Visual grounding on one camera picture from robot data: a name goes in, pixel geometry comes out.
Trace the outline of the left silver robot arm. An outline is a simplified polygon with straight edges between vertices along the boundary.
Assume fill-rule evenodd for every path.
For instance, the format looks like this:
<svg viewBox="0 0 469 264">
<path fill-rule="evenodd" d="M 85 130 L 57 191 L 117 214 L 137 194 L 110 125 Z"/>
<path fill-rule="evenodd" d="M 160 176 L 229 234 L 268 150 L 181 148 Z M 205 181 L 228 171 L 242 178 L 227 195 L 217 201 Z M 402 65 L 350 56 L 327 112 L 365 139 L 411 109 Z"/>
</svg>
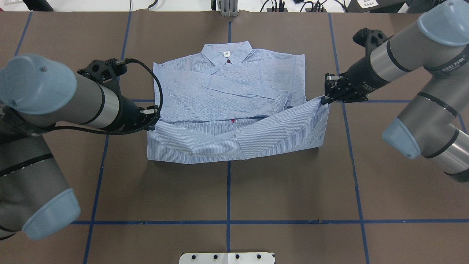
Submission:
<svg viewBox="0 0 469 264">
<path fill-rule="evenodd" d="M 118 77 L 137 63 L 157 84 L 159 102 L 143 108 L 122 95 Z M 93 60 L 77 72 L 35 54 L 1 69 L 1 239 L 18 232 L 43 239 L 81 214 L 44 135 L 59 130 L 126 135 L 152 131 L 163 105 L 161 84 L 137 59 Z"/>
</svg>

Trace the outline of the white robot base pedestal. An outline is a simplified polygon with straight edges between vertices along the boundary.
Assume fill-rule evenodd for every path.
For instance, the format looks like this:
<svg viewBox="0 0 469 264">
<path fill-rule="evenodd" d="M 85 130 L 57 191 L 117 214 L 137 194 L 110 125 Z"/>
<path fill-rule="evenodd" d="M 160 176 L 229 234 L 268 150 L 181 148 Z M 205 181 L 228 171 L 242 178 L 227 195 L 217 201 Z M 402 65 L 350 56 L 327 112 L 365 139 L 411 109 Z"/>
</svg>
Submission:
<svg viewBox="0 0 469 264">
<path fill-rule="evenodd" d="M 179 264 L 275 264 L 275 253 L 269 252 L 215 252 L 184 253 Z"/>
</svg>

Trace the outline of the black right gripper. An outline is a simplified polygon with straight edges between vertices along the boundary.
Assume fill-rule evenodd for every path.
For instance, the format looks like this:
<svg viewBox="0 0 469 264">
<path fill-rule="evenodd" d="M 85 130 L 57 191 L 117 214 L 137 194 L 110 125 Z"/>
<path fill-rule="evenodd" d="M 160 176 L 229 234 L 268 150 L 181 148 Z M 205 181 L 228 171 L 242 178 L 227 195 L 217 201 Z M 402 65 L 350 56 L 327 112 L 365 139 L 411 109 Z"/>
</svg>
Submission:
<svg viewBox="0 0 469 264">
<path fill-rule="evenodd" d="M 372 68 L 371 53 L 387 40 L 381 30 L 363 28 L 354 36 L 353 41 L 365 48 L 365 56 L 354 63 L 346 72 L 339 75 L 325 74 L 325 95 L 321 105 L 332 102 L 365 102 L 368 94 L 382 88 L 389 82 L 380 77 Z"/>
</svg>

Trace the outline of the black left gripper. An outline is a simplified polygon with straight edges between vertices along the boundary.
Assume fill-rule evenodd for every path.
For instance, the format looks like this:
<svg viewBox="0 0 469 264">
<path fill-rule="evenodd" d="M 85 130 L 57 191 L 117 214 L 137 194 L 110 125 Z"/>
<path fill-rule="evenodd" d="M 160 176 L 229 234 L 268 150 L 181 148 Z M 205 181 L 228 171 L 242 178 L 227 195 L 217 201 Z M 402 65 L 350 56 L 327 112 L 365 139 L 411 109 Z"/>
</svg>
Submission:
<svg viewBox="0 0 469 264">
<path fill-rule="evenodd" d="M 102 132 L 155 130 L 162 105 L 144 109 L 122 95 L 118 77 L 127 72 L 127 65 L 130 63 L 142 66 L 157 80 L 150 68 L 138 59 L 93 60 L 84 69 L 77 70 L 77 74 L 95 82 L 101 94 L 101 105 L 97 113 L 83 125 Z"/>
</svg>

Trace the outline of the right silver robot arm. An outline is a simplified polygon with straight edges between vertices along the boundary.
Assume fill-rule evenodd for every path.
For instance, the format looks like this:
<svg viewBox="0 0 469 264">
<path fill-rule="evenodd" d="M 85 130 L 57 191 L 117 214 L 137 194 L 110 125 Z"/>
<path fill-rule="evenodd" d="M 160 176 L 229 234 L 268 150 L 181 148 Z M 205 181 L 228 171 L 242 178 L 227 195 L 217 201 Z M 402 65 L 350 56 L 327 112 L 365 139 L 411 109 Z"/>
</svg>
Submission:
<svg viewBox="0 0 469 264">
<path fill-rule="evenodd" d="M 321 104 L 365 102 L 368 94 L 424 68 L 432 75 L 382 133 L 382 139 L 409 159 L 424 157 L 464 185 L 469 177 L 469 137 L 452 124 L 468 107 L 468 8 L 447 0 L 387 37 L 360 29 L 353 41 L 365 56 L 341 74 L 326 74 Z"/>
</svg>

